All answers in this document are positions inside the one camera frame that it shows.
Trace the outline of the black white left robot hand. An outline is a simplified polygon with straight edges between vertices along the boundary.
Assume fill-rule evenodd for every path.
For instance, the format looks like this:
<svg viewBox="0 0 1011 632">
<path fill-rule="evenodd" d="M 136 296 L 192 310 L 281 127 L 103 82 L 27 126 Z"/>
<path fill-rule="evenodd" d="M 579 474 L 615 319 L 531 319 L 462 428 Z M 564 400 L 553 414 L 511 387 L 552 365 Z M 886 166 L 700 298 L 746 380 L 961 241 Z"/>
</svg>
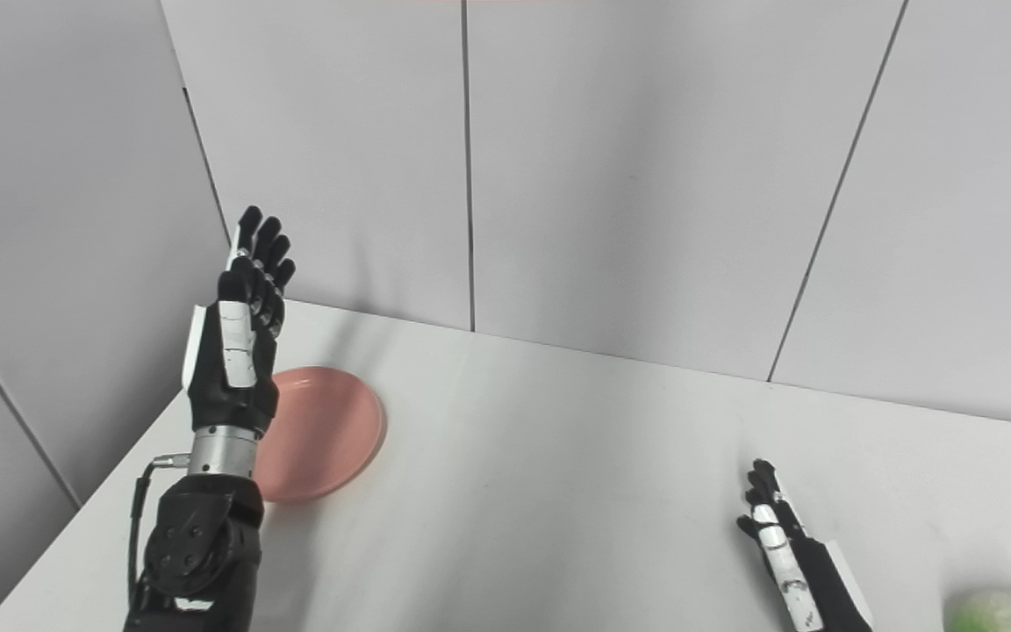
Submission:
<svg viewBox="0 0 1011 632">
<path fill-rule="evenodd" d="M 276 416 L 272 377 L 285 319 L 285 288 L 296 263 L 276 216 L 249 205 L 232 232 L 216 298 L 196 305 L 182 361 L 181 383 L 194 432 L 236 427 L 256 437 Z"/>
</svg>

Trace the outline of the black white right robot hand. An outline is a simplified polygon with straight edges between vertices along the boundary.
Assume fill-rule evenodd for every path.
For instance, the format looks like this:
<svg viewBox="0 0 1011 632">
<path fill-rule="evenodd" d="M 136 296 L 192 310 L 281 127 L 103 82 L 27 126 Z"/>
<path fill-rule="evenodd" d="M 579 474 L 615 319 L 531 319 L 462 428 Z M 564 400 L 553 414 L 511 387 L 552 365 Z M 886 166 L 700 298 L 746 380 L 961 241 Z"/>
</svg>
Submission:
<svg viewBox="0 0 1011 632">
<path fill-rule="evenodd" d="M 755 459 L 735 520 L 761 551 L 794 631 L 874 631 L 874 616 L 834 541 L 810 535 L 786 495 L 774 464 Z"/>
</svg>

